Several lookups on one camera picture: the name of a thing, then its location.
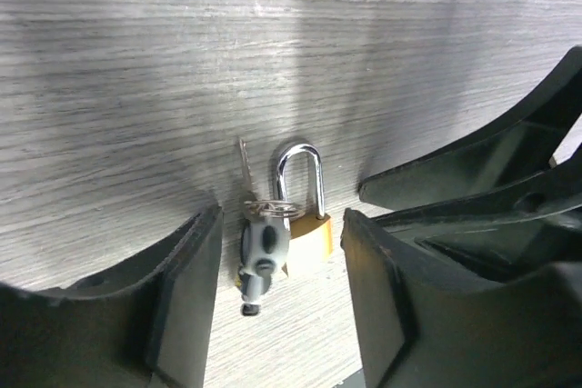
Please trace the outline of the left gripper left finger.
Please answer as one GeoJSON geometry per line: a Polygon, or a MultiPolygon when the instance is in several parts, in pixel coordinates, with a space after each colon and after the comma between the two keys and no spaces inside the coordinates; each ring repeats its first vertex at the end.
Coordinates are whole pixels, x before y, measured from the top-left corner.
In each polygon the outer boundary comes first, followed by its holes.
{"type": "Polygon", "coordinates": [[[4,387],[200,387],[222,253],[211,204],[66,288],[1,287],[4,387]]]}

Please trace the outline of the panda keychain with keys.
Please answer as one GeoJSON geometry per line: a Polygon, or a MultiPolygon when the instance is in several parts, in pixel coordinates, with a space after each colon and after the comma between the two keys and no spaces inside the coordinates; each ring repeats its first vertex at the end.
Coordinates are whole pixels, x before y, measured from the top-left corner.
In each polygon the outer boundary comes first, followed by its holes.
{"type": "Polygon", "coordinates": [[[303,216],[305,211],[292,202],[260,199],[254,187],[246,143],[239,139],[238,145],[243,177],[240,205],[246,224],[241,235],[236,286],[242,297],[241,314],[256,316],[273,275],[286,263],[290,243],[288,221],[303,216]]]}

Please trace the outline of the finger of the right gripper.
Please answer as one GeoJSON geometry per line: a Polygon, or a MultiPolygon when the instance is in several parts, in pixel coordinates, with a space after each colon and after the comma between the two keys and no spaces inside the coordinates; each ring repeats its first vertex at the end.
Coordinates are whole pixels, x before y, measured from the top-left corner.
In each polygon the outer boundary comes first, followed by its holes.
{"type": "Polygon", "coordinates": [[[362,202],[405,213],[501,214],[581,221],[581,153],[551,161],[581,116],[581,49],[526,97],[434,152],[368,176],[362,202]]]}

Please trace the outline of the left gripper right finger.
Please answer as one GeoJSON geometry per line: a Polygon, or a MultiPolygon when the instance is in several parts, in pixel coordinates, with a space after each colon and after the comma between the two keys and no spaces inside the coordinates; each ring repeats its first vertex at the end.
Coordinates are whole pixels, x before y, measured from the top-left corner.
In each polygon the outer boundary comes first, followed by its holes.
{"type": "Polygon", "coordinates": [[[578,387],[581,266],[502,284],[346,210],[346,257],[369,387],[578,387]]]}

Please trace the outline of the small brass padlock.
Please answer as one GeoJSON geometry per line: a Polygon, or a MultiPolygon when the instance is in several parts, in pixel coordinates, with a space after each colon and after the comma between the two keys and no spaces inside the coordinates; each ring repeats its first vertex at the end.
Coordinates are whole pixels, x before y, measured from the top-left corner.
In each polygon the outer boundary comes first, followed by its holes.
{"type": "Polygon", "coordinates": [[[306,199],[296,207],[294,217],[284,220],[290,231],[290,243],[283,271],[289,278],[316,273],[334,251],[332,218],[326,212],[323,164],[314,145],[297,141],[281,151],[275,165],[276,198],[288,200],[286,168],[292,158],[301,154],[309,158],[311,169],[304,183],[306,199]]]}

